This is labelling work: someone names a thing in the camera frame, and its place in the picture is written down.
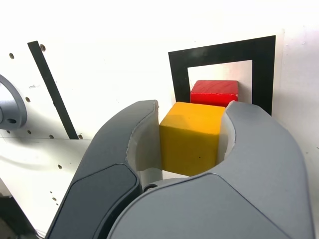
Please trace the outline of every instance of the white backdrop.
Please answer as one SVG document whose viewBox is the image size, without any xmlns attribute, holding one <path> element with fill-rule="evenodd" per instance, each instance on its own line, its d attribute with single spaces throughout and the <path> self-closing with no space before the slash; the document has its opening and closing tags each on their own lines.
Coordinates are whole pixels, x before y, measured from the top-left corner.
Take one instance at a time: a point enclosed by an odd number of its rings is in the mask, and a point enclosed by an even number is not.
<svg viewBox="0 0 319 239">
<path fill-rule="evenodd" d="M 238 81 L 238 101 L 250 104 L 252 101 L 252 73 L 252 60 L 188 68 L 191 89 L 198 80 Z"/>
<path fill-rule="evenodd" d="M 56 203 L 103 123 L 138 100 L 157 99 L 160 120 L 170 109 L 174 98 L 169 51 L 277 34 L 273 117 L 305 154 L 318 222 L 318 4 L 308 0 L 2 1 L 0 74 L 31 102 L 26 103 L 28 122 L 22 129 L 0 132 L 0 178 L 32 225 L 45 233 Z M 34 40 L 46 46 L 44 56 L 84 140 L 67 139 L 27 46 Z M 191 71 L 191 81 L 202 77 L 202 70 Z M 240 80 L 235 72 L 227 77 Z"/>
</svg>

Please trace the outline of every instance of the mounting hole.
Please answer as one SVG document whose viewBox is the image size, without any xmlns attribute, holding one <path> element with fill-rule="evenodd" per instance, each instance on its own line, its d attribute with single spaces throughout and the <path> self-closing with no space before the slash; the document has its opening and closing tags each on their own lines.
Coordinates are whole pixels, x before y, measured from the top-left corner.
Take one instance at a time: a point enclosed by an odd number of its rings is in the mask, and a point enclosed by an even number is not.
<svg viewBox="0 0 319 239">
<path fill-rule="evenodd" d="M 41 48 L 41 51 L 45 51 L 45 46 L 43 44 L 40 44 L 40 48 Z"/>
<path fill-rule="evenodd" d="M 15 120 L 15 119 L 6 119 L 6 121 L 7 121 L 8 123 L 16 123 L 16 120 Z"/>
</svg>

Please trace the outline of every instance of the screw hole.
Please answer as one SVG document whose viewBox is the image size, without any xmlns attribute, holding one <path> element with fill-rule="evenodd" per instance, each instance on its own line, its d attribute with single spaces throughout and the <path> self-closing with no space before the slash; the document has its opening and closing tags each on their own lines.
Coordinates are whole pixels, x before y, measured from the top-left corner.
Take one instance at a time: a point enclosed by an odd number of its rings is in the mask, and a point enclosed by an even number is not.
<svg viewBox="0 0 319 239">
<path fill-rule="evenodd" d="M 40 44 L 40 48 L 41 48 L 41 51 L 43 51 L 43 52 L 46 50 L 46 48 L 43 44 Z"/>
<path fill-rule="evenodd" d="M 143 192 L 145 193 L 145 192 L 147 192 L 148 190 L 151 190 L 151 189 L 156 188 L 156 187 L 157 187 L 156 184 L 151 183 L 151 184 L 147 185 L 147 186 L 144 188 Z"/>
<path fill-rule="evenodd" d="M 16 120 L 15 120 L 15 119 L 6 119 L 6 121 L 7 121 L 8 123 L 16 123 Z"/>
</svg>

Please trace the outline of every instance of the black stripe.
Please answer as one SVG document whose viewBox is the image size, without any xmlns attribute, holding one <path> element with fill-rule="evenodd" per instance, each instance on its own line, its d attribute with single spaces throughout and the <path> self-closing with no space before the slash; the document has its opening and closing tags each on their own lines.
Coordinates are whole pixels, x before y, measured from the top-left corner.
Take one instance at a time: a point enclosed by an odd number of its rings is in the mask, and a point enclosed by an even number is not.
<svg viewBox="0 0 319 239">
<path fill-rule="evenodd" d="M 68 134 L 70 139 L 79 139 L 78 135 L 74 129 L 68 111 L 65 108 L 64 102 L 61 98 L 60 92 L 55 84 L 51 71 L 49 69 L 48 64 L 44 58 L 42 50 L 39 46 L 38 41 L 29 42 L 29 49 L 32 53 L 32 56 L 35 60 L 36 65 L 40 71 L 40 74 L 45 82 L 45 85 L 50 93 L 50 96 L 53 100 L 53 104 L 58 112 L 62 124 L 65 128 L 66 133 Z"/>
<path fill-rule="evenodd" d="M 188 67 L 253 61 L 252 103 L 271 115 L 276 36 L 169 52 L 176 101 L 190 102 Z"/>
</svg>

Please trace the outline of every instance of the yellow wooden cube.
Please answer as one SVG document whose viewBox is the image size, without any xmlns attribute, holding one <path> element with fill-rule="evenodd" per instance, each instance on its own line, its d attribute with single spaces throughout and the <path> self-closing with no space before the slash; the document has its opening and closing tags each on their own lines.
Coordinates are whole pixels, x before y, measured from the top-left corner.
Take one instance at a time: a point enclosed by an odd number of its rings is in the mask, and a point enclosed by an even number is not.
<svg viewBox="0 0 319 239">
<path fill-rule="evenodd" d="M 193 176 L 214 167 L 224 111 L 177 102 L 159 125 L 163 170 Z"/>
</svg>

